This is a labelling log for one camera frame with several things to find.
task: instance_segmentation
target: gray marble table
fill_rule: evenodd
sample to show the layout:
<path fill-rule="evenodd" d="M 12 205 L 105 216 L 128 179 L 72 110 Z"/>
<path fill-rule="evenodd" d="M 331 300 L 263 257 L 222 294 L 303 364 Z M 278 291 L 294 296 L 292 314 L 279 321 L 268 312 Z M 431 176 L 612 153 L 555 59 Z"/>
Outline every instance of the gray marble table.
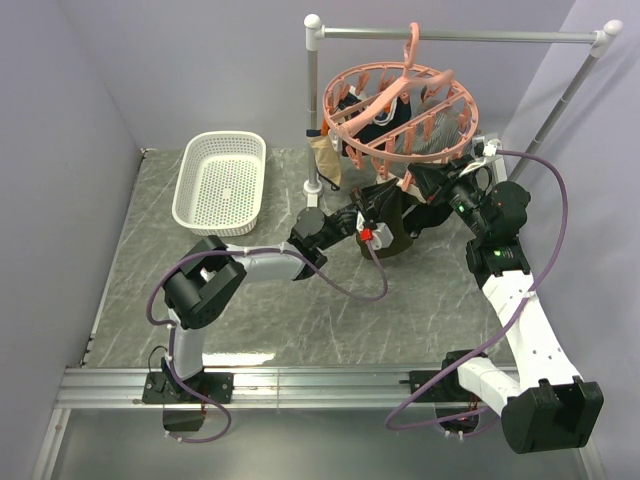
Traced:
<path fill-rule="evenodd" d="M 143 161 L 111 281 L 100 312 L 89 367 L 140 367 L 167 331 L 145 319 L 145 302 L 161 275 L 200 237 L 171 216 L 178 151 L 151 151 Z M 320 206 L 345 205 L 354 186 L 372 183 L 373 171 L 344 165 L 344 187 L 326 190 Z M 269 153 L 262 209 L 255 229 L 225 239 L 239 245 L 279 243 L 305 206 L 303 150 Z M 208 365 L 331 365 L 440 362 L 445 353 L 473 348 L 499 329 L 491 306 L 464 260 L 471 233 L 451 218 L 423 232 L 414 246 L 383 260 L 389 294 L 376 303 L 349 299 L 320 278 L 240 287 L 224 314 L 209 327 Z M 323 271 L 354 292 L 374 294 L 381 282 L 354 239 L 330 250 Z M 157 317 L 166 315 L 158 300 Z M 489 351 L 496 363 L 512 364 L 506 341 Z"/>

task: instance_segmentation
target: white wall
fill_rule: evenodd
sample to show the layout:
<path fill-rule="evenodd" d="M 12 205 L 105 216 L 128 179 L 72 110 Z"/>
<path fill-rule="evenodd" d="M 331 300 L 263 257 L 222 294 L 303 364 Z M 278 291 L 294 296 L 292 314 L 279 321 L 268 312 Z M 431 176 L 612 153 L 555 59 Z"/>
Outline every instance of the white wall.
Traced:
<path fill-rule="evenodd" d="M 95 317 L 140 152 L 55 0 L 0 7 L 0 465 L 27 478 Z"/>
<path fill-rule="evenodd" d="M 540 288 L 550 321 L 586 380 L 605 404 L 595 441 L 610 479 L 637 479 L 640 417 L 640 10 L 635 0 L 577 0 L 563 29 L 625 22 L 540 154 L 561 170 L 569 190 L 569 228 L 555 270 Z M 587 49 L 554 46 L 542 62 L 504 135 L 526 148 Z M 533 201 L 524 239 L 540 272 L 558 231 L 560 203 L 553 177 L 530 165 L 521 177 Z"/>
<path fill-rule="evenodd" d="M 139 145 L 183 148 L 241 129 L 301 146 L 306 128 L 303 19 L 330 26 L 557 30 L 574 0 L 60 0 Z M 323 41 L 320 88 L 348 67 L 402 60 L 403 41 Z M 485 130 L 502 131 L 544 45 L 423 42 L 418 60 L 453 68 Z"/>

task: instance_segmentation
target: metal pole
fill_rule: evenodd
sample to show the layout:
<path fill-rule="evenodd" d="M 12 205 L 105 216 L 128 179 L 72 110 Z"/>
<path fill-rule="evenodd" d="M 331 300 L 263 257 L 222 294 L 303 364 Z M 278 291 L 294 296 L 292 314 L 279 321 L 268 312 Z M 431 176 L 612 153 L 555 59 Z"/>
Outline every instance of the metal pole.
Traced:
<path fill-rule="evenodd" d="M 308 95 L 309 104 L 307 109 L 309 111 L 308 127 L 310 130 L 318 129 L 318 51 L 307 51 L 307 82 L 308 82 Z M 316 167 L 316 159 L 311 148 L 311 145 L 307 144 L 307 155 L 309 159 L 309 186 L 311 188 L 317 188 L 318 186 L 318 172 Z"/>
<path fill-rule="evenodd" d="M 307 15 L 304 19 L 307 47 L 307 111 L 309 119 L 307 128 L 318 129 L 318 32 L 322 29 L 322 22 L 317 15 Z M 309 178 L 304 182 L 304 193 L 307 196 L 307 206 L 317 207 L 318 198 L 322 195 L 322 184 L 318 179 L 316 157 L 311 145 L 307 143 L 307 163 Z"/>
<path fill-rule="evenodd" d="M 352 39 L 401 39 L 409 38 L 408 28 L 330 28 L 321 31 L 322 38 Z M 593 44 L 596 32 L 494 32 L 494 31 L 455 31 L 420 30 L 420 40 L 446 40 L 460 42 L 519 42 L 519 43 L 586 43 Z"/>
<path fill-rule="evenodd" d="M 594 45 L 589 52 L 589 56 L 584 61 L 575 77 L 573 77 L 571 83 L 569 83 L 569 86 L 560 97 L 560 100 L 558 100 L 558 103 L 556 103 L 553 110 L 551 110 L 551 113 L 540 127 L 540 130 L 538 130 L 536 136 L 533 137 L 533 140 L 525 151 L 526 153 L 536 153 L 538 148 L 540 148 L 540 145 L 544 142 L 545 138 L 547 138 L 547 135 L 565 111 L 567 105 L 569 105 L 569 102 L 580 88 L 580 85 L 582 85 L 598 59 L 604 55 L 607 48 L 611 45 L 611 42 L 613 42 L 621 30 L 622 22 L 619 20 L 611 20 L 604 26 L 603 30 L 596 32 L 598 34 L 598 39 L 594 42 Z M 529 160 L 521 158 L 511 172 L 511 175 L 509 175 L 509 180 L 515 182 L 527 167 L 528 163 Z"/>
<path fill-rule="evenodd" d="M 547 138 L 549 131 L 556 124 L 556 122 L 560 118 L 560 115 L 562 115 L 562 113 L 565 111 L 567 105 L 569 105 L 569 102 L 580 88 L 580 85 L 582 85 L 582 82 L 584 82 L 584 80 L 587 78 L 589 72 L 597 61 L 598 59 L 592 57 L 591 55 L 587 57 L 587 59 L 580 67 L 580 70 L 578 70 L 578 73 L 576 73 L 576 76 L 573 77 L 573 80 L 571 80 L 571 83 L 558 100 L 558 103 L 556 103 L 555 107 L 553 107 L 553 110 L 551 110 L 551 113 L 540 127 L 540 130 L 538 130 L 538 133 L 536 133 L 536 136 L 533 137 L 533 140 L 531 140 L 531 143 L 525 150 L 526 153 L 536 153 L 538 151 L 538 148 L 540 148 L 540 145 L 542 144 L 542 142 L 544 142 L 544 139 Z M 521 158 L 509 175 L 509 180 L 515 182 L 528 164 L 528 159 Z"/>

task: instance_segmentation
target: purple cable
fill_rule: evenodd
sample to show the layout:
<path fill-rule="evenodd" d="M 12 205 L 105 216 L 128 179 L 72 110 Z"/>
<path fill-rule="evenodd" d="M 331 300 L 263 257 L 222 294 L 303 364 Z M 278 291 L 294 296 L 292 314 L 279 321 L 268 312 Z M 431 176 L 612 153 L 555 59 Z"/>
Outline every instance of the purple cable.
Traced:
<path fill-rule="evenodd" d="M 309 266 L 309 268 L 311 268 L 311 270 L 314 271 L 314 273 L 316 273 L 320 278 L 322 278 L 325 282 L 327 282 L 330 286 L 332 286 L 333 288 L 335 288 L 337 291 L 355 298 L 357 300 L 362 300 L 362 301 L 367 301 L 367 302 L 375 302 L 377 300 L 382 299 L 387 292 L 389 291 L 389 282 L 387 281 L 387 274 L 385 273 L 384 269 L 382 268 L 382 265 L 380 264 L 380 259 L 378 258 L 378 256 L 375 253 L 375 250 L 373 250 L 373 247 L 371 246 L 371 242 L 365 242 L 367 245 L 367 249 L 369 250 L 369 253 L 371 254 L 371 258 L 373 259 L 373 263 L 375 264 L 377 270 L 380 272 L 380 277 L 382 279 L 382 292 L 380 292 L 378 295 L 375 295 L 373 297 L 367 297 L 367 296 L 363 296 L 363 295 L 358 295 L 355 293 L 350 292 L 349 290 L 346 290 L 344 288 L 342 288 L 340 285 L 338 285 L 337 283 L 335 283 L 333 280 L 331 280 L 329 277 L 327 277 L 322 271 L 320 271 L 320 269 L 318 267 L 316 267 L 311 261 L 307 260 L 301 253 L 293 251 L 293 250 L 281 250 L 279 248 L 274 248 L 274 247 L 265 247 L 265 248 L 256 248 L 254 250 L 248 250 L 248 251 L 244 251 L 244 250 L 234 250 L 234 251 L 227 251 L 227 250 L 211 250 L 208 252 L 199 252 L 199 253 L 194 253 L 193 255 L 189 255 L 184 257 L 182 260 L 180 260 L 178 263 L 176 263 L 173 267 L 171 267 L 167 273 L 164 274 L 164 276 L 160 279 L 160 281 L 153 287 L 153 290 L 151 291 L 151 295 L 149 296 L 149 300 L 147 300 L 147 307 L 146 307 L 146 315 L 147 315 L 147 320 L 149 320 L 149 322 L 152 325 L 156 325 L 156 326 L 161 326 L 161 325 L 169 325 L 170 329 L 171 329 L 171 333 L 169 334 L 169 348 L 167 351 L 167 355 L 169 357 L 173 357 L 173 353 L 174 353 L 174 349 L 175 349 L 175 337 L 176 337 L 176 323 L 171 320 L 171 319 L 166 319 L 166 320 L 156 320 L 155 318 L 153 318 L 153 302 L 155 301 L 156 297 L 158 296 L 158 292 L 160 292 L 160 289 L 164 286 L 164 284 L 167 282 L 167 280 L 169 280 L 169 278 L 171 278 L 171 276 L 173 274 L 175 274 L 178 270 L 180 270 L 183 266 L 185 266 L 187 263 L 192 262 L 194 260 L 200 260 L 202 258 L 206 258 L 206 257 L 214 257 L 214 256 L 245 256 L 245 255 L 259 255 L 261 253 L 281 253 L 284 255 L 290 255 L 292 257 L 295 257 L 299 260 L 301 260 L 302 262 L 304 262 L 306 265 Z M 202 400 L 205 403 L 208 403 L 210 405 L 213 405 L 214 407 L 216 407 L 218 410 L 220 410 L 222 413 L 224 413 L 225 417 L 227 417 L 227 424 L 224 426 L 224 428 L 218 432 L 217 434 L 211 436 L 211 437 L 207 437 L 207 438 L 184 438 L 181 437 L 175 433 L 170 433 L 169 436 L 172 438 L 177 439 L 180 442 L 183 443 L 207 443 L 207 442 L 212 442 L 214 440 L 219 439 L 220 437 L 222 437 L 225 433 L 227 433 L 229 431 L 229 428 L 231 428 L 231 413 L 229 413 L 229 410 L 227 410 L 222 404 L 216 402 L 215 400 L 202 395 L 198 392 L 196 392 L 195 390 L 193 390 L 192 388 L 190 388 L 189 386 L 187 386 L 180 377 L 178 377 L 178 374 L 176 373 L 176 369 L 175 366 L 173 364 L 173 360 L 170 360 L 168 362 L 169 364 L 169 370 L 171 371 L 171 375 L 173 376 L 174 380 L 176 381 L 176 383 L 178 385 L 180 385 L 180 387 L 182 387 L 187 393 L 189 393 L 190 395 L 193 395 L 194 397 Z"/>
<path fill-rule="evenodd" d="M 558 181 L 558 186 L 560 187 L 560 195 L 562 197 L 562 222 L 560 224 L 560 233 L 558 234 L 558 240 L 556 241 L 556 246 L 553 249 L 553 254 L 551 255 L 551 258 L 549 259 L 549 263 L 547 263 L 547 266 L 544 268 L 544 270 L 542 271 L 540 276 L 537 279 L 534 280 L 533 284 L 529 288 L 529 292 L 533 292 L 538 288 L 540 283 L 542 283 L 542 281 L 545 279 L 545 277 L 549 274 L 549 271 L 551 270 L 553 265 L 556 263 L 556 259 L 558 258 L 558 254 L 560 253 L 560 248 L 562 247 L 562 243 L 564 242 L 564 235 L 565 235 L 565 233 L 567 231 L 567 219 L 568 219 L 568 215 L 569 215 L 569 200 L 568 200 L 568 196 L 567 196 L 567 187 L 566 187 L 566 185 L 564 183 L 564 180 L 562 179 L 562 175 L 560 175 L 560 172 L 558 171 L 558 169 L 551 162 L 549 162 L 548 160 L 545 160 L 544 158 L 538 157 L 536 155 L 532 155 L 530 153 L 515 152 L 515 151 L 512 151 L 512 150 L 498 150 L 496 152 L 496 154 L 504 155 L 504 156 L 512 156 L 512 157 L 524 157 L 524 158 L 528 158 L 529 160 L 533 160 L 535 162 L 541 163 L 542 165 L 547 167 L 549 170 L 551 170 L 553 175 L 556 177 L 556 180 Z M 407 408 L 418 397 L 420 397 L 424 392 L 429 390 L 431 387 L 433 387 L 436 383 L 438 383 L 444 377 L 446 377 L 451 372 L 456 370 L 464 362 L 466 362 L 466 361 L 478 356 L 484 350 L 486 350 L 489 347 L 492 347 L 493 345 L 498 343 L 507 334 L 509 329 L 516 323 L 516 321 L 518 320 L 518 318 L 522 314 L 522 311 L 524 310 L 524 307 L 526 306 L 528 301 L 529 301 L 528 297 L 525 297 L 520 301 L 520 304 L 518 305 L 518 308 L 516 308 L 515 312 L 513 312 L 513 315 L 511 316 L 509 321 L 493 337 L 491 337 L 489 340 L 484 342 L 478 348 L 472 350 L 471 352 L 467 353 L 462 358 L 460 358 L 460 359 L 456 360 L 455 362 L 453 362 L 451 365 L 449 365 L 444 370 L 440 371 L 431 380 L 429 380 L 422 387 L 420 387 L 413 394 L 411 394 L 411 396 L 409 396 L 405 401 L 403 401 L 400 405 L 398 405 L 396 408 L 394 408 L 392 410 L 392 412 L 389 414 L 389 416 L 387 417 L 387 419 L 385 421 L 385 426 L 389 430 L 409 430 L 409 429 L 412 429 L 412 428 L 428 427 L 428 426 L 431 426 L 431 425 L 440 424 L 441 422 L 444 422 L 444 421 L 457 420 L 457 419 L 460 419 L 460 418 L 463 418 L 463 417 L 470 417 L 472 415 L 479 415 L 481 413 L 484 413 L 486 411 L 485 409 L 479 409 L 479 410 L 472 410 L 470 412 L 458 413 L 456 415 L 450 415 L 450 416 L 444 417 L 444 418 L 433 418 L 431 420 L 425 420 L 423 422 L 407 423 L 407 424 L 404 424 L 404 425 L 393 425 L 392 424 L 393 420 L 405 408 Z M 488 428 L 490 428 L 490 426 L 493 426 L 493 424 L 489 423 L 488 425 L 486 425 L 486 428 L 484 430 L 482 430 L 482 431 L 486 431 Z"/>

